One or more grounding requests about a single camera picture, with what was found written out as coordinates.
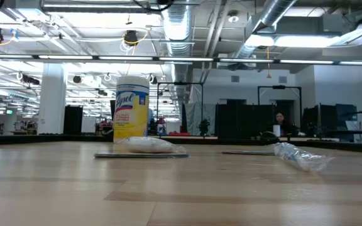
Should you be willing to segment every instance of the red object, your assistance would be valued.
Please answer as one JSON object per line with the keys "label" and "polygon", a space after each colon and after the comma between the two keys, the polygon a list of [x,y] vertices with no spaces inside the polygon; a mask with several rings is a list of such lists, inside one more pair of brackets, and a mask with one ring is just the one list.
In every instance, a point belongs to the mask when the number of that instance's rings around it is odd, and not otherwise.
{"label": "red object", "polygon": [[169,132],[168,135],[171,136],[189,136],[187,132]]}

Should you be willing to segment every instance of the desk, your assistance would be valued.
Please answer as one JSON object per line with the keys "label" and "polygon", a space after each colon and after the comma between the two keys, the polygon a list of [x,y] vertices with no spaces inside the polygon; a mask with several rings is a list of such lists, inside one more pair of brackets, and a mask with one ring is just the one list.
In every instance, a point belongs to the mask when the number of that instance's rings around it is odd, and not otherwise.
{"label": "desk", "polygon": [[275,156],[221,154],[262,146],[184,145],[185,159],[93,158],[112,148],[0,145],[0,225],[362,226],[362,153],[305,148],[336,158],[314,176]]}
{"label": "desk", "polygon": [[280,137],[280,141],[336,141],[339,142],[339,138],[319,138],[319,137]]}

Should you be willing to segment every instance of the woman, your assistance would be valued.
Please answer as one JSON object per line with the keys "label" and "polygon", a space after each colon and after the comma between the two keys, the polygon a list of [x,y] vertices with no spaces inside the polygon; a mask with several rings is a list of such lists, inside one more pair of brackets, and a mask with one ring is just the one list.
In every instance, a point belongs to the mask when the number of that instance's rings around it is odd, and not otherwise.
{"label": "woman", "polygon": [[291,133],[290,124],[287,123],[287,121],[284,119],[284,115],[281,112],[277,113],[276,122],[278,125],[280,125],[280,135],[286,136],[287,134]]}

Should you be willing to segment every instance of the yellow label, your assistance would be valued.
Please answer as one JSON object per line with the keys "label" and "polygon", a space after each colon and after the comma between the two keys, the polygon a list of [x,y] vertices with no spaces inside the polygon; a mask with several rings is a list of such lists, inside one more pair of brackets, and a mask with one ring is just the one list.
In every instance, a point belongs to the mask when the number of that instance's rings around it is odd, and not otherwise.
{"label": "yellow label", "polygon": [[149,89],[141,85],[118,85],[114,114],[114,141],[146,136]]}

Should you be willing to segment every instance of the black panel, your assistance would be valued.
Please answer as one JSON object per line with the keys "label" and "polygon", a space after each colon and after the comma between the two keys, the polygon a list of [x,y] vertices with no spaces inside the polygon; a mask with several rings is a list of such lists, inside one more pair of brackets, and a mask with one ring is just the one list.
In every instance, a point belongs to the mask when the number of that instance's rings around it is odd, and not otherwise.
{"label": "black panel", "polygon": [[111,120],[114,122],[114,113],[116,111],[116,101],[110,100],[110,108],[111,108]]}
{"label": "black panel", "polygon": [[219,104],[217,112],[218,135],[223,138],[239,136],[237,123],[238,114],[236,105]]}
{"label": "black panel", "polygon": [[182,115],[181,115],[181,131],[180,132],[188,132],[187,125],[187,112],[185,111],[185,104],[182,104]]}
{"label": "black panel", "polygon": [[65,107],[63,133],[65,135],[80,135],[82,133],[83,107]]}
{"label": "black panel", "polygon": [[255,133],[273,131],[273,124],[276,121],[274,105],[255,105],[254,106],[254,123]]}
{"label": "black panel", "polygon": [[318,105],[313,108],[304,109],[302,114],[301,131],[309,136],[317,133],[316,127],[318,126]]}
{"label": "black panel", "polygon": [[254,111],[252,105],[239,105],[238,106],[238,131],[239,137],[242,139],[249,139],[256,136],[255,124],[253,122]]}
{"label": "black panel", "polygon": [[337,110],[335,105],[321,104],[322,130],[337,129]]}

